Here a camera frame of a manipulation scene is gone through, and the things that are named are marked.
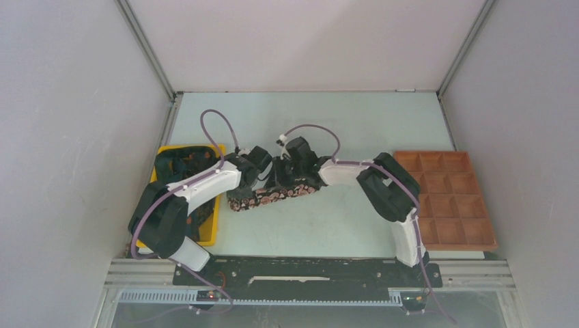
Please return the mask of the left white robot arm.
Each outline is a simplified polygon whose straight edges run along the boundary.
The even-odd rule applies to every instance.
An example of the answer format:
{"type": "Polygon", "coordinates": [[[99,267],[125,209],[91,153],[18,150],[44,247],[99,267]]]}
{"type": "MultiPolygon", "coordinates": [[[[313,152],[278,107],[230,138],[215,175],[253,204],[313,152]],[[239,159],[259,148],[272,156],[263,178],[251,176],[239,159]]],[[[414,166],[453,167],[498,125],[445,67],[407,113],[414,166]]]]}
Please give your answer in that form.
{"type": "Polygon", "coordinates": [[[230,153],[190,178],[169,184],[151,182],[133,212],[128,231],[154,255],[188,267],[198,284],[209,284],[216,275],[212,254],[186,235],[186,220],[216,196],[254,186],[271,162],[272,156],[256,147],[248,154],[230,153]]]}

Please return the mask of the pink rose floral tie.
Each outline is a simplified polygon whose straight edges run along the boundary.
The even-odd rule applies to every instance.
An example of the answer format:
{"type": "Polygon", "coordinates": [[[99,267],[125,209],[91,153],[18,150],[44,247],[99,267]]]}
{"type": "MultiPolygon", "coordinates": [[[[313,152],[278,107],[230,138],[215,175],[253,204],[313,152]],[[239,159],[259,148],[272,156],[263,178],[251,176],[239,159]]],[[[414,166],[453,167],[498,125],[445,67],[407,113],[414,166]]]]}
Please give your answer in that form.
{"type": "Polygon", "coordinates": [[[234,189],[225,193],[232,211],[242,212],[318,192],[322,186],[298,180],[290,186],[263,187],[256,190],[234,189]]]}

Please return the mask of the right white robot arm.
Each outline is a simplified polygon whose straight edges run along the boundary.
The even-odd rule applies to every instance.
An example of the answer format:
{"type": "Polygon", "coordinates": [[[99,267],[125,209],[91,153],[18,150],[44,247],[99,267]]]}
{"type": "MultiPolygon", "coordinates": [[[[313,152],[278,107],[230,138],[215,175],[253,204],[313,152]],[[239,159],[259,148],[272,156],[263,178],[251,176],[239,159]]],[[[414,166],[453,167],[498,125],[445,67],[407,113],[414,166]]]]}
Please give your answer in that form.
{"type": "Polygon", "coordinates": [[[425,246],[418,225],[421,205],[419,183],[387,152],[372,160],[341,161],[330,156],[296,159],[277,156],[267,175],[265,187],[276,192],[297,188],[320,190],[322,187],[358,186],[377,214],[389,222],[400,264],[401,283],[413,286],[421,281],[426,263],[425,246]]]}

